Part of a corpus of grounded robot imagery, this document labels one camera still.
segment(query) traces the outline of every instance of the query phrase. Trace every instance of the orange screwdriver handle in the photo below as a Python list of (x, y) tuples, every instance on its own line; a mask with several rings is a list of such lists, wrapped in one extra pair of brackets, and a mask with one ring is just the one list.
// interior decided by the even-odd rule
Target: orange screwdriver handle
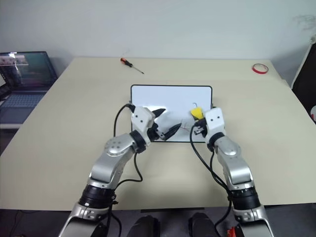
[(125, 58), (121, 58), (120, 61), (121, 61), (123, 64), (129, 66), (130, 68), (133, 67), (133, 64), (131, 64), (130, 62), (128, 62)]

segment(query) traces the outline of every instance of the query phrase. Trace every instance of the laptop keyboard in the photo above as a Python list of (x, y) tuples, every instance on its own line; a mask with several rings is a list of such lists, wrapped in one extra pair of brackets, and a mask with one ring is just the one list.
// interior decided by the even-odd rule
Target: laptop keyboard
[(44, 95), (10, 95), (1, 107), (35, 107)]

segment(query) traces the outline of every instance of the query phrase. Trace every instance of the screwdriver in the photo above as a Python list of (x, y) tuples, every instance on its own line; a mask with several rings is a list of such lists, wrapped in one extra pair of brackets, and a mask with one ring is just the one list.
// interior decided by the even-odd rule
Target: screwdriver
[(130, 68), (134, 68), (134, 69), (136, 69), (137, 71), (139, 71), (140, 73), (145, 74), (145, 73), (143, 73), (141, 70), (139, 70), (138, 68), (135, 68), (135, 67), (133, 66), (133, 64), (131, 64), (130, 62), (128, 62), (125, 58), (121, 58), (120, 61), (121, 61), (123, 64), (129, 66)]

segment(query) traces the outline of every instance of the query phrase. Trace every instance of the laptop screen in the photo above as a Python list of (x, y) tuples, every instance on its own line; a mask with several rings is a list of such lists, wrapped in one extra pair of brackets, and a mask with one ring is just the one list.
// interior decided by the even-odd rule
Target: laptop screen
[(0, 73), (14, 90), (44, 90), (57, 80), (46, 52), (0, 53)]

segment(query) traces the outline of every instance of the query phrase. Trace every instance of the yellow object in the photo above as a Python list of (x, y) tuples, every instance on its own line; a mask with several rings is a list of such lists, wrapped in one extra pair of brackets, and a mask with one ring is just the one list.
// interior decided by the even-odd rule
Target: yellow object
[(191, 110), (191, 115), (194, 117), (194, 119), (202, 119), (204, 118), (202, 108), (196, 107)]

